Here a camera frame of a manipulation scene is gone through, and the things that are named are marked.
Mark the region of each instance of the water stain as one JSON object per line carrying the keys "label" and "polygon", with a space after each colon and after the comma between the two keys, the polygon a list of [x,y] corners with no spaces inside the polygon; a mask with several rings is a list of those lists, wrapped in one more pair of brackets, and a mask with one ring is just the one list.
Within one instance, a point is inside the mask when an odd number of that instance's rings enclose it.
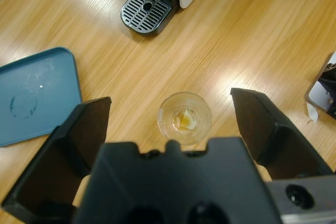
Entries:
{"label": "water stain", "polygon": [[34,115],[37,103],[37,97],[34,97],[31,93],[29,95],[17,95],[12,97],[9,110],[13,117],[27,119]]}

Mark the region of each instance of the clear glass cup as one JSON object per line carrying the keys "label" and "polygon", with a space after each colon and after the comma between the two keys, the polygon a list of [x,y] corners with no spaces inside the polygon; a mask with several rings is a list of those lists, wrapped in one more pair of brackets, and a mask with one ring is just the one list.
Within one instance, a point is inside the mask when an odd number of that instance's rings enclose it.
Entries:
{"label": "clear glass cup", "polygon": [[162,134],[168,139],[193,145],[208,134],[212,114],[202,97],[190,92],[179,92],[162,102],[157,120]]}

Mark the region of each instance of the wooden table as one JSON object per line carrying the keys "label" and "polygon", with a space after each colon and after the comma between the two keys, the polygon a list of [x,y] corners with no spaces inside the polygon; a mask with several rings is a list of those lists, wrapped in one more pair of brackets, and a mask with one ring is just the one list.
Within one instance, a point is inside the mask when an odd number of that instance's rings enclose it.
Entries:
{"label": "wooden table", "polygon": [[[1,0],[0,66],[69,48],[83,100],[113,99],[107,141],[135,141],[143,152],[164,150],[156,113],[170,94],[201,95],[213,112],[208,137],[235,136],[230,89],[254,89],[268,95],[336,168],[336,121],[320,113],[311,122],[304,95],[336,51],[336,0],[195,0],[154,38],[123,25],[125,1]],[[45,139],[0,148],[0,200]],[[2,211],[0,223],[19,222]]]}

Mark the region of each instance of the blue plastic tray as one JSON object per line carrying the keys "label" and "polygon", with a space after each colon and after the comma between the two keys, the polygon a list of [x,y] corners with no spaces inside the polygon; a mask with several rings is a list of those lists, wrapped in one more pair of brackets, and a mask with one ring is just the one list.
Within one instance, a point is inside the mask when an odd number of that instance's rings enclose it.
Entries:
{"label": "blue plastic tray", "polygon": [[0,146],[50,133],[82,102],[76,62],[64,47],[0,68]]}

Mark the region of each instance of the drip tray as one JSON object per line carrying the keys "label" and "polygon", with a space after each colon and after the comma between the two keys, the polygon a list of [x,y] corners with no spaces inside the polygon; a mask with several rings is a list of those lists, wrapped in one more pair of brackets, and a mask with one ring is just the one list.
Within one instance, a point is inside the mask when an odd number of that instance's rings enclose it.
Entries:
{"label": "drip tray", "polygon": [[171,9],[160,0],[127,0],[121,10],[121,19],[137,33],[152,34]]}

